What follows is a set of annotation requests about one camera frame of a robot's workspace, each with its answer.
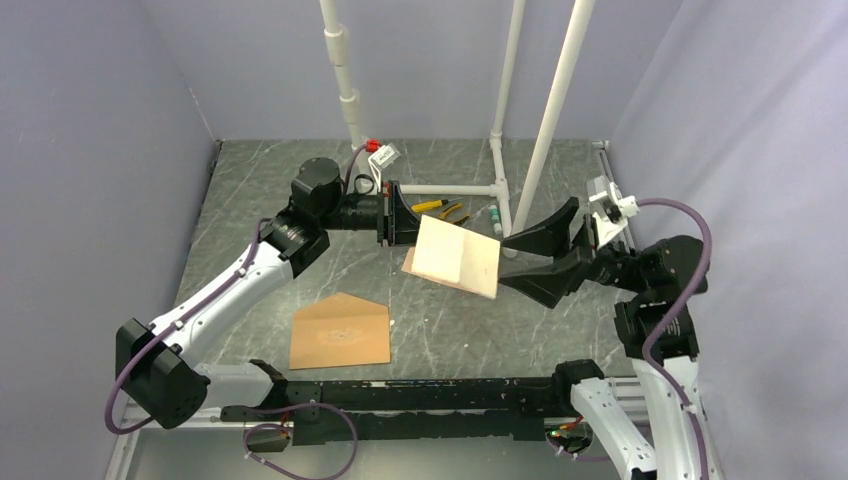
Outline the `tan paper letter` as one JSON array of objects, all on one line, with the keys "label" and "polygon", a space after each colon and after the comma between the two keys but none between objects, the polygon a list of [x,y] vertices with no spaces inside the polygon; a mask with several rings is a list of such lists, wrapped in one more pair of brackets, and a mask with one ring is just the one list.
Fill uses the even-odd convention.
[{"label": "tan paper letter", "polygon": [[432,216],[423,216],[401,271],[494,300],[501,242]]}]

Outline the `brown paper envelope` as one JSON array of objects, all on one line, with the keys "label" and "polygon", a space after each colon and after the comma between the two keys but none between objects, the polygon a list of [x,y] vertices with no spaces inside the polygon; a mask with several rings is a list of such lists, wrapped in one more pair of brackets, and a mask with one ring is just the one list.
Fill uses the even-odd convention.
[{"label": "brown paper envelope", "polygon": [[336,293],[293,315],[291,370],[390,362],[390,312],[386,305]]}]

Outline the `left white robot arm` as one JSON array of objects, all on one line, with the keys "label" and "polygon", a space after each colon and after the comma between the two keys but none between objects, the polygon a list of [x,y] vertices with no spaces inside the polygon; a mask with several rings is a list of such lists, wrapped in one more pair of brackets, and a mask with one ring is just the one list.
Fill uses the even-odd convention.
[{"label": "left white robot arm", "polygon": [[339,165],[305,161],[288,204],[258,220],[246,249],[192,297],[152,322],[131,319],[116,333],[115,382],[104,423],[115,434],[156,422],[165,429],[204,408],[239,407],[264,420],[287,406],[284,375],[262,360],[214,366],[203,352],[263,298],[306,271],[330,246],[329,231],[373,231],[381,246],[411,246],[421,217],[398,182],[374,195],[350,191]]}]

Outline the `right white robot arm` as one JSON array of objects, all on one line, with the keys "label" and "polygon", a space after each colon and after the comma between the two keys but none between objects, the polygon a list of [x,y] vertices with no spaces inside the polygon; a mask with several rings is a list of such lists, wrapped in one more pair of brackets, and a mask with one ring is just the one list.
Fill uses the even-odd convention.
[{"label": "right white robot arm", "polygon": [[548,219],[503,240],[507,248],[545,256],[549,264],[500,277],[534,301],[554,307],[582,284],[594,282],[632,293],[615,307],[614,326],[647,407],[651,436],[624,412],[612,385],[592,360],[559,364],[551,401],[564,415],[584,421],[623,479],[717,479],[721,469],[710,439],[698,389],[696,330],[688,300],[707,290],[712,235],[691,207],[667,206],[690,216],[698,237],[677,235],[642,250],[617,236],[645,200],[595,200],[580,230],[569,226],[569,201]]}]

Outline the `small white green tube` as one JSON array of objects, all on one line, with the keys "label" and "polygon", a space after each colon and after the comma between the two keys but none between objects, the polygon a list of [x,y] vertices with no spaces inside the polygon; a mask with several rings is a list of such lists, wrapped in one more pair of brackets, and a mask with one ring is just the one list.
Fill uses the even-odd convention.
[{"label": "small white green tube", "polygon": [[492,205],[489,206],[488,210],[489,210],[489,216],[490,216],[490,221],[491,221],[491,225],[492,225],[492,228],[493,228],[493,232],[497,236],[502,236],[503,235],[503,224],[502,224],[501,215],[500,215],[500,211],[499,211],[498,207],[496,205],[492,204]]}]

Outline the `yellow handled pliers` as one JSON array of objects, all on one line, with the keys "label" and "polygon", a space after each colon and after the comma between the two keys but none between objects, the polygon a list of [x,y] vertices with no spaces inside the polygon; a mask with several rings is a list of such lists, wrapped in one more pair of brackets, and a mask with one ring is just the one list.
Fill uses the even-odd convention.
[{"label": "yellow handled pliers", "polygon": [[451,203],[441,210],[438,218],[450,224],[462,226],[470,219],[470,214],[464,208],[461,202]]}]

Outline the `aluminium frame rail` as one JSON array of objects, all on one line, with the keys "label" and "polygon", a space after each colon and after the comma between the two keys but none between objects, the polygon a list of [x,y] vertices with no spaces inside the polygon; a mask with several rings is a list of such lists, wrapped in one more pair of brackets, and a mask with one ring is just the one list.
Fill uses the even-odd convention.
[{"label": "aluminium frame rail", "polygon": [[605,382],[618,402],[644,402],[645,396],[636,377],[608,377]]}]

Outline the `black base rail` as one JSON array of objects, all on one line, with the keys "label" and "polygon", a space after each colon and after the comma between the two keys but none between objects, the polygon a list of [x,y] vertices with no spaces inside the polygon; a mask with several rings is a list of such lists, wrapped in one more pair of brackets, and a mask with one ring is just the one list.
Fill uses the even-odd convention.
[{"label": "black base rail", "polygon": [[509,437],[540,441],[578,413],[551,377],[288,381],[257,407],[226,406],[226,423],[288,420],[297,446],[350,439]]}]

